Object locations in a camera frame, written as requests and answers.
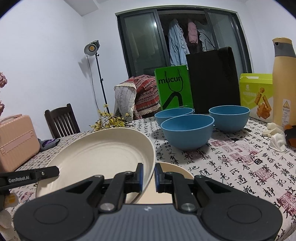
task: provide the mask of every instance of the suitcase handle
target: suitcase handle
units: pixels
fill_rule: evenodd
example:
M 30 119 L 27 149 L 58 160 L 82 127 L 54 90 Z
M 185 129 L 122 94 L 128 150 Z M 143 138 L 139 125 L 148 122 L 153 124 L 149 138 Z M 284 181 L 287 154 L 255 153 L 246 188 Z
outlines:
M 22 114 L 7 116 L 4 119 L 0 120 L 0 125 L 2 125 L 6 120 L 15 119 L 15 118 L 18 118 L 20 116 L 22 116 Z

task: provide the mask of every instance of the pink jacket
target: pink jacket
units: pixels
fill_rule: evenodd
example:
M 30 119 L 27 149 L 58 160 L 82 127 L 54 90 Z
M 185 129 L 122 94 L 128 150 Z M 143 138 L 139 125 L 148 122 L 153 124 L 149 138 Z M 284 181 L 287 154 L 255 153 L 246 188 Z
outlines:
M 188 19 L 188 38 L 190 43 L 198 44 L 198 32 L 196 25 L 190 19 Z

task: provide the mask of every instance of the studio light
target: studio light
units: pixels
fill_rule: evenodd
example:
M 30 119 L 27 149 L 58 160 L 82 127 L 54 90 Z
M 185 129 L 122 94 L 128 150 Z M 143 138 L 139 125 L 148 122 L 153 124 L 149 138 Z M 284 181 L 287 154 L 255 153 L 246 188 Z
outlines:
M 100 76 L 100 82 L 101 82 L 101 86 L 102 86 L 103 96 L 104 96 L 105 104 L 107 105 L 107 99 L 106 99 L 104 86 L 103 86 L 104 80 L 101 77 L 101 72 L 100 72 L 99 62 L 98 62 L 99 54 L 97 52 L 99 50 L 99 47 L 100 47 L 99 41 L 95 40 L 84 47 L 84 53 L 87 56 L 94 56 L 94 55 L 96 56 L 96 65 L 98 66 L 98 72 L 99 72 L 99 76 Z

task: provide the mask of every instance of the white quilted cloth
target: white quilted cloth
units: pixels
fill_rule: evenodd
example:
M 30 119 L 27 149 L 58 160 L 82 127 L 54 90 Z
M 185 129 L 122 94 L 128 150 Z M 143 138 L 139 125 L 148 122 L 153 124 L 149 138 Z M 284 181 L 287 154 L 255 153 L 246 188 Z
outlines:
M 114 86 L 114 91 L 114 114 L 116 115 L 116 113 L 119 111 L 122 116 L 125 116 L 126 113 L 128 113 L 129 117 L 127 117 L 126 120 L 132 121 L 136 99 L 136 85 L 132 82 L 124 82 Z

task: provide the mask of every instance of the wooden chair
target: wooden chair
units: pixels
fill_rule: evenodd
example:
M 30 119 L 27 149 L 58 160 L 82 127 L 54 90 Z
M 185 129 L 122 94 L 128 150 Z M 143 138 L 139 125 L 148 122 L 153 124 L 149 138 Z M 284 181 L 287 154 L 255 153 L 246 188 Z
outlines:
M 80 132 L 71 104 L 52 111 L 46 110 L 44 115 L 54 138 L 65 137 Z

